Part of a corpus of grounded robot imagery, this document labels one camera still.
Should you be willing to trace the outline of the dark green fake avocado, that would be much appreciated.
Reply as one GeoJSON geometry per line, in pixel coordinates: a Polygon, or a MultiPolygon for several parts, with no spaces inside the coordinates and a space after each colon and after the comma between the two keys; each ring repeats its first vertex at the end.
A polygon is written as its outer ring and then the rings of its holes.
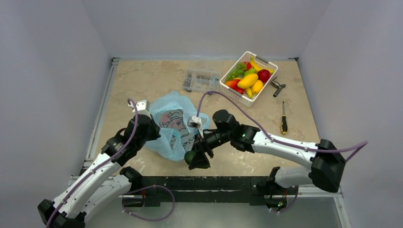
{"type": "Polygon", "coordinates": [[[184,155],[184,160],[187,165],[190,165],[192,163],[193,158],[196,155],[196,151],[187,151],[184,155]]]}

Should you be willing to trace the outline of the light blue plastic bag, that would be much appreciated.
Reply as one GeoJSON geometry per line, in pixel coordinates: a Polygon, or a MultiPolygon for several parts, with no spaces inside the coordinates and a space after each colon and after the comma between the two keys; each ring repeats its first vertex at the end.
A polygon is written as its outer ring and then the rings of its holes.
{"type": "Polygon", "coordinates": [[[170,92],[151,104],[150,114],[160,127],[161,137],[146,142],[145,148],[171,161],[183,160],[192,149],[197,132],[188,126],[188,119],[197,114],[191,100],[176,91],[170,92]]]}

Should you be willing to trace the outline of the green fake grapes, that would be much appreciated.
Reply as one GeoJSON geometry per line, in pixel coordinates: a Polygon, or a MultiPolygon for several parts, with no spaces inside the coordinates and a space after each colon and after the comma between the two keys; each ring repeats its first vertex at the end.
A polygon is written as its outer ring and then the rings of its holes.
{"type": "Polygon", "coordinates": [[[247,69],[247,66],[243,62],[237,63],[235,68],[230,73],[228,73],[225,81],[227,82],[238,76],[243,75],[245,73],[246,69],[247,69]]]}

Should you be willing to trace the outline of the dark red fake apple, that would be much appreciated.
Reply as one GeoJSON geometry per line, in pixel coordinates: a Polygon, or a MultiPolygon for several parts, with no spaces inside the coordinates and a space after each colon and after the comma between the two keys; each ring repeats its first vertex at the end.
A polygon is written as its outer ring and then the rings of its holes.
{"type": "Polygon", "coordinates": [[[269,81],[271,77],[271,72],[267,69],[262,69],[257,72],[258,78],[262,83],[266,83],[269,81]]]}

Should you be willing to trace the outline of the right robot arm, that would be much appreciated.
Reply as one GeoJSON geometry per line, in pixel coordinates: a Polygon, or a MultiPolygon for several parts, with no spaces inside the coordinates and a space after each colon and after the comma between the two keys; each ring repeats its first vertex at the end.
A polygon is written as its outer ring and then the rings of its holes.
{"type": "Polygon", "coordinates": [[[216,111],[213,121],[216,129],[196,134],[192,149],[185,153],[190,170],[209,168],[213,149],[229,143],[238,151],[269,154],[298,164],[293,168],[272,169],[267,180],[267,188],[272,193],[307,184],[327,192],[338,192],[346,160],[340,153],[332,153],[336,147],[331,141],[322,139],[314,143],[267,137],[260,128],[240,124],[226,110],[216,111]]]}

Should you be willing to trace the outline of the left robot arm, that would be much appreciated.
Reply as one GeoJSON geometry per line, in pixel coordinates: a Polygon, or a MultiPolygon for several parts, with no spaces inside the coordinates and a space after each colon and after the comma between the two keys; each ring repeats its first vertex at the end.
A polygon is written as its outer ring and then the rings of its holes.
{"type": "Polygon", "coordinates": [[[138,114],[126,128],[108,139],[84,173],[53,200],[45,199],[38,211],[47,228],[83,228],[90,218],[114,198],[137,194],[142,175],[124,167],[147,141],[160,137],[160,128],[150,114],[138,114]]]}

